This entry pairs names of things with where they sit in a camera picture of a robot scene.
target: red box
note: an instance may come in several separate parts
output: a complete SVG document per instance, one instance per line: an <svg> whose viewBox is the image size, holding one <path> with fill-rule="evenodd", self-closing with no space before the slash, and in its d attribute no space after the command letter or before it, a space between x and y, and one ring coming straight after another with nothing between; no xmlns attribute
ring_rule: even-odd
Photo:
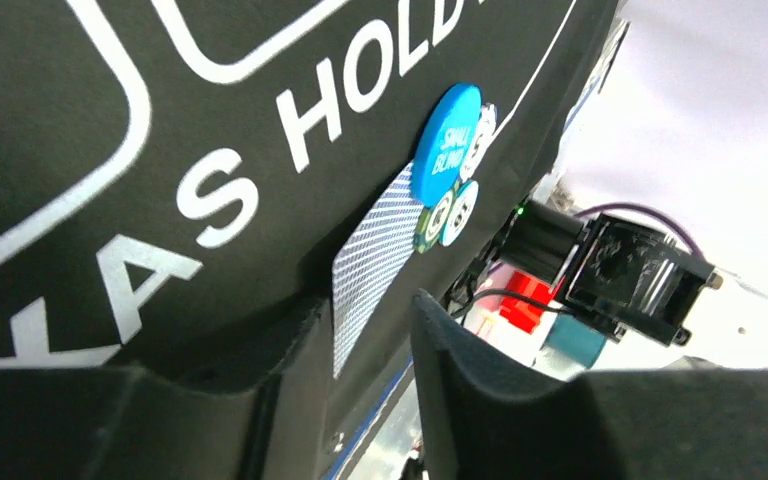
<svg viewBox="0 0 768 480"><path fill-rule="evenodd" d="M507 289L546 305L552 301L557 291L557 288L550 291L549 285L521 272L514 272ZM540 325L540 317L543 313L543 309L511 297L505 297L499 309L499 315L506 318L511 325L529 334L534 332L537 325Z"/></svg>

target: purple cable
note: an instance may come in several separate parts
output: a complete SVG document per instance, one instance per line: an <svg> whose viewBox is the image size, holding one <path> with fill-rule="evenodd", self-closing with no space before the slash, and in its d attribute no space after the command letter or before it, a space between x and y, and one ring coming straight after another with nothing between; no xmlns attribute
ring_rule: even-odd
<svg viewBox="0 0 768 480"><path fill-rule="evenodd" d="M638 212L642 213L644 215L647 215L649 217L652 217L667 227L669 227L670 230L673 231L676 235L678 235L679 238L687 245L687 248L690 250L690 254L694 257L700 258L702 260L705 260L705 255L702 254L702 249L699 248L699 245L693 240L693 238L690 236L689 233L685 229L681 227L681 225L678 224L675 220L668 217L667 214L663 212L659 212L658 210L655 210L654 208L647 207L645 205L638 205L636 203L606 203L604 205L597 205L595 207L590 207L585 210L582 210L575 214L576 217L588 217L590 215L593 215L594 213L600 213L607 210L630 210L632 212Z"/></svg>

